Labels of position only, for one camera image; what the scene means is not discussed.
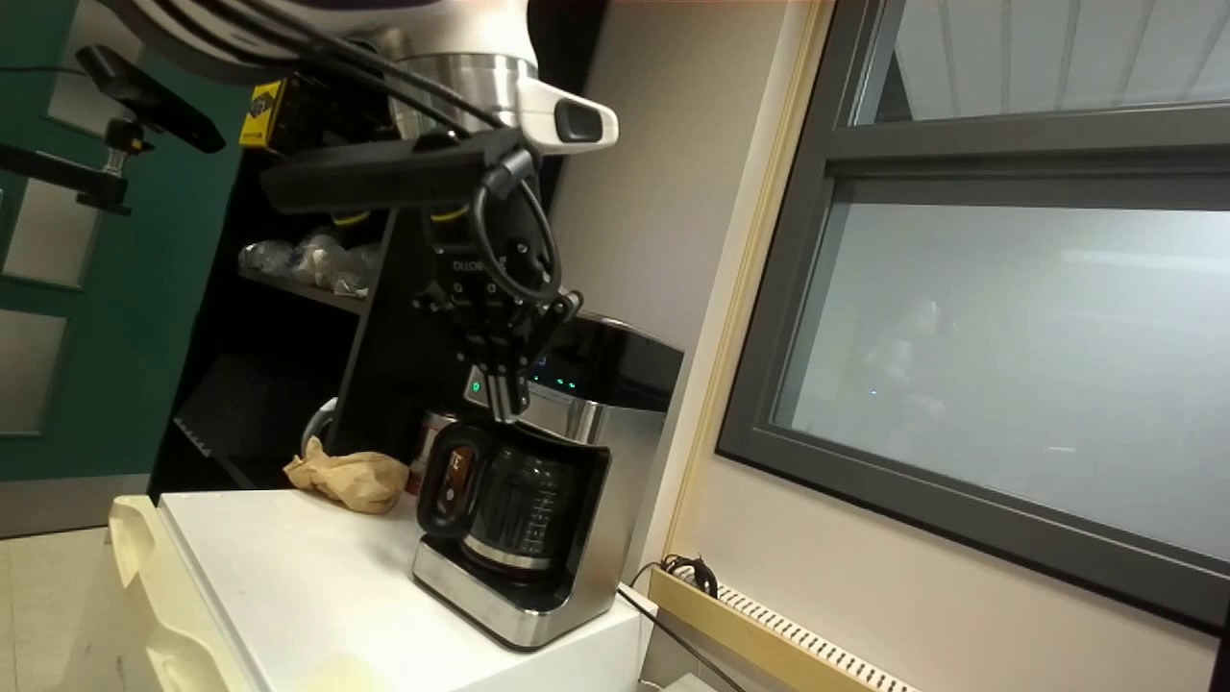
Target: green cabinet door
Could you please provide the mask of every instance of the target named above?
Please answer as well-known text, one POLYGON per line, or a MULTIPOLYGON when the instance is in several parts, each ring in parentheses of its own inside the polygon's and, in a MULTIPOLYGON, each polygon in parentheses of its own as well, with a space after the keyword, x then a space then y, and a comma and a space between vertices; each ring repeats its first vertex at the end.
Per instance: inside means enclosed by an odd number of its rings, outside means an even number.
MULTIPOLYGON (((102 165, 95 136, 45 117, 59 74, 4 74, 59 67, 74 10, 78 0, 0 3, 0 142, 102 165)), ((148 50, 143 69, 236 142, 247 88, 181 74, 148 50)), ((148 473, 236 170, 236 147, 195 152, 155 136, 155 152, 125 161, 129 217, 99 217, 88 243, 64 229, 82 205, 0 174, 0 534, 52 524, 32 510, 82 515, 74 487, 99 496, 102 480, 148 473), (37 264, 78 264, 78 282, 43 282, 37 264)))

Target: black coffee maker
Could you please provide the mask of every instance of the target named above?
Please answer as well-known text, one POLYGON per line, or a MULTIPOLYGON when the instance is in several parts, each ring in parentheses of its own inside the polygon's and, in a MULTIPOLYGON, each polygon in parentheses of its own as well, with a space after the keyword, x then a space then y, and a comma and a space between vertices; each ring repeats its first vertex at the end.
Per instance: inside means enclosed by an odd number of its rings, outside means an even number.
POLYGON ((608 318, 573 318, 529 369, 520 422, 473 413, 438 425, 420 492, 414 580, 516 650, 605 616, 680 355, 608 318))

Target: shelf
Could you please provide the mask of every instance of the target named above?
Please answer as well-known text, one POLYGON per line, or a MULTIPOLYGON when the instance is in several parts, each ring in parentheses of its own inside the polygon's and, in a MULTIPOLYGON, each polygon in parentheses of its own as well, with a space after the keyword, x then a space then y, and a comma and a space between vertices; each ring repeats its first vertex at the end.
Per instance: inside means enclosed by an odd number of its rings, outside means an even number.
POLYGON ((242 461, 232 461, 232 456, 207 448, 207 446, 201 442, 201 434, 195 434, 181 414, 172 414, 172 431, 181 431, 181 439, 183 439, 205 461, 213 461, 220 473, 228 473, 228 480, 232 480, 236 487, 288 487, 279 464, 242 464, 242 461))
POLYGON ((298 296, 298 301, 311 301, 311 302, 327 302, 327 307, 351 313, 351 315, 361 315, 364 302, 369 302, 369 301, 330 296, 321 290, 307 290, 307 284, 264 277, 264 272, 251 272, 251 268, 237 268, 237 277, 252 282, 252 284, 264 284, 264 290, 275 290, 275 292, 288 292, 288 296, 298 296))

